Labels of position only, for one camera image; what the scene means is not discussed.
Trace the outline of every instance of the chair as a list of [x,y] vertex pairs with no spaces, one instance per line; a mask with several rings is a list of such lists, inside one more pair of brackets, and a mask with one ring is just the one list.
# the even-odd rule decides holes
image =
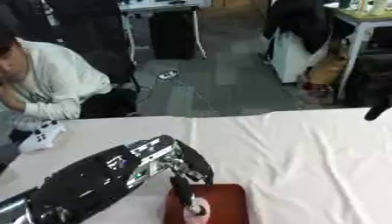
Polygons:
[[4,3],[16,19],[11,27],[19,37],[31,41],[57,43],[56,34],[47,21],[44,5],[40,0],[12,0]]
[[126,73],[117,73],[112,82],[124,84],[133,81],[136,91],[140,92],[140,86],[134,76],[135,66],[128,52],[129,41],[123,33],[123,21],[116,0],[46,1],[59,20],[61,37],[67,47],[83,56],[97,51],[108,55],[115,54],[118,61],[126,65],[124,68]]

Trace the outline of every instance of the robotic finger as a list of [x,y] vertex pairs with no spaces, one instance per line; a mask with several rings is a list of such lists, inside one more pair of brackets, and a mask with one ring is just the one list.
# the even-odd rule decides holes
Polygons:
[[195,149],[179,140],[177,143],[183,152],[184,162],[189,168],[185,175],[195,182],[203,180],[206,185],[211,186],[214,183],[214,171],[211,165]]

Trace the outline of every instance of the white table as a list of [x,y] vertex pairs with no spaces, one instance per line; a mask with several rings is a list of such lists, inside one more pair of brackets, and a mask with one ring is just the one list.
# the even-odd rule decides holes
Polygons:
[[[365,112],[70,121],[55,149],[22,155],[0,176],[0,200],[98,151],[168,134],[206,157],[216,183],[244,187],[251,224],[390,224],[392,111],[375,122],[364,121]],[[162,223],[169,176],[84,223]]]
[[350,25],[355,26],[355,36],[353,43],[350,45],[349,61],[346,66],[346,70],[343,73],[343,77],[339,86],[339,98],[344,97],[344,91],[347,84],[347,80],[350,77],[355,61],[360,53],[361,45],[364,40],[366,40],[367,31],[369,29],[374,29],[377,27],[390,27],[392,26],[392,14],[387,14],[385,16],[361,16],[360,14],[345,13],[343,10],[335,9],[335,16]]
[[194,28],[194,36],[196,40],[196,45],[200,50],[201,56],[203,59],[207,58],[207,53],[204,50],[203,45],[200,40],[200,28],[199,28],[199,17],[197,8],[207,7],[205,0],[186,0],[184,4],[169,4],[169,2],[155,2],[154,0],[144,0],[142,2],[133,1],[130,4],[121,4],[120,11],[122,12],[122,23],[124,25],[124,29],[127,33],[130,49],[129,56],[133,62],[135,62],[135,39],[132,33],[132,27],[130,25],[130,18],[137,13],[148,13],[148,12],[157,12],[157,11],[178,11],[178,10],[186,10],[193,9],[193,28]]

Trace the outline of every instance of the game controller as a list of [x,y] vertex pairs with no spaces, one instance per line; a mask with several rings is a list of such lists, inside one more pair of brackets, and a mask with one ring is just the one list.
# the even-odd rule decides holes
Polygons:
[[52,148],[56,137],[64,131],[66,131],[66,128],[58,121],[44,122],[19,145],[19,150],[22,153],[26,153]]

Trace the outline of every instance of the desk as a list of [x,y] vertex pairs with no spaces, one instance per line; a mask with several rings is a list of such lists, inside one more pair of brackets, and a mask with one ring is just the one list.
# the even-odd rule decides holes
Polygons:
[[[0,200],[98,151],[168,134],[206,157],[216,183],[244,187],[251,224],[390,224],[392,110],[375,122],[363,120],[366,111],[69,121],[54,149],[21,155],[0,176]],[[84,224],[161,224],[170,175]]]
[[387,11],[379,16],[373,16],[363,14],[356,10],[339,10],[335,9],[334,14],[337,18],[355,26],[355,36],[353,43],[350,45],[349,61],[339,87],[339,98],[342,99],[344,96],[345,87],[347,84],[348,77],[350,77],[353,71],[355,61],[358,58],[358,54],[361,49],[362,41],[366,37],[368,29],[374,29],[377,27],[390,27],[392,26],[392,12]]
[[142,1],[142,2],[132,2],[131,4],[121,4],[120,11],[122,12],[122,23],[124,25],[124,29],[127,33],[130,42],[129,56],[132,61],[135,62],[135,39],[133,38],[132,27],[130,25],[130,18],[133,14],[137,13],[148,13],[148,12],[157,12],[157,11],[178,11],[178,10],[187,10],[192,9],[193,13],[193,27],[194,27],[194,35],[196,40],[196,45],[199,48],[203,59],[207,58],[206,51],[204,50],[203,45],[200,40],[200,29],[199,29],[199,17],[197,8],[205,6],[204,0],[192,0],[191,2],[185,4],[172,5],[167,2],[152,2]]

